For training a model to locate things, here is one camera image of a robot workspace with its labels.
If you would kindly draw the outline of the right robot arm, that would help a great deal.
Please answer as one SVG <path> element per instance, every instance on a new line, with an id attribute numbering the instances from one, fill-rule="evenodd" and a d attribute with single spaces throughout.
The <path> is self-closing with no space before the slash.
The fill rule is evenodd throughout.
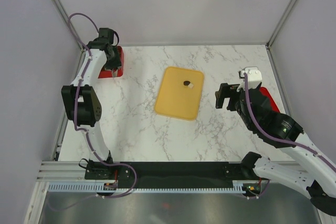
<path id="1" fill-rule="evenodd" d="M 228 99 L 226 109 L 237 112 L 249 131 L 304 168 L 298 172 L 249 152 L 240 165 L 244 178 L 257 175 L 278 182 L 307 197 L 321 212 L 335 216 L 335 163 L 315 146 L 299 123 L 279 111 L 263 87 L 246 90 L 239 84 L 222 83 L 215 97 L 216 108 L 221 109 Z"/>

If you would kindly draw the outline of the red box lid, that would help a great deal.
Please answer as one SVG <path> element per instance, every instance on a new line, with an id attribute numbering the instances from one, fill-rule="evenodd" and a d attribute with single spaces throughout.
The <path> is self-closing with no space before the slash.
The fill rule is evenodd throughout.
<path id="1" fill-rule="evenodd" d="M 277 107 L 277 105 L 276 105 L 274 99 L 272 98 L 271 94 L 269 93 L 268 89 L 265 88 L 265 87 L 260 87 L 259 90 L 262 93 L 262 95 L 266 96 L 269 99 L 272 110 L 280 113 L 280 110 Z"/>

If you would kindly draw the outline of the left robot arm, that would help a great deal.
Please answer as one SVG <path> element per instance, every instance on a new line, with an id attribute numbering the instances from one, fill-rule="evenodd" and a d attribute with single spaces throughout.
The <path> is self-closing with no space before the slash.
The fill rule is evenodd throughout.
<path id="1" fill-rule="evenodd" d="M 68 120 L 80 132 L 89 149 L 89 161 L 99 162 L 97 174 L 103 179 L 114 175 L 115 167 L 110 150 L 102 136 L 100 119 L 102 105 L 94 86 L 102 70 L 113 74 L 122 67 L 118 34 L 110 28 L 99 28 L 98 37 L 85 45 L 85 59 L 79 73 L 68 86 L 63 86 L 61 96 Z"/>

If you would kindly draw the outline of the metal serving tongs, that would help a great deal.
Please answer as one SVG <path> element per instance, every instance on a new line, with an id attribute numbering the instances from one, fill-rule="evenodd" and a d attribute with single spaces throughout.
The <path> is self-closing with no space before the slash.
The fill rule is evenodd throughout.
<path id="1" fill-rule="evenodd" d="M 115 78 L 118 76 L 118 69 L 113 69 L 112 70 L 112 77 Z"/>

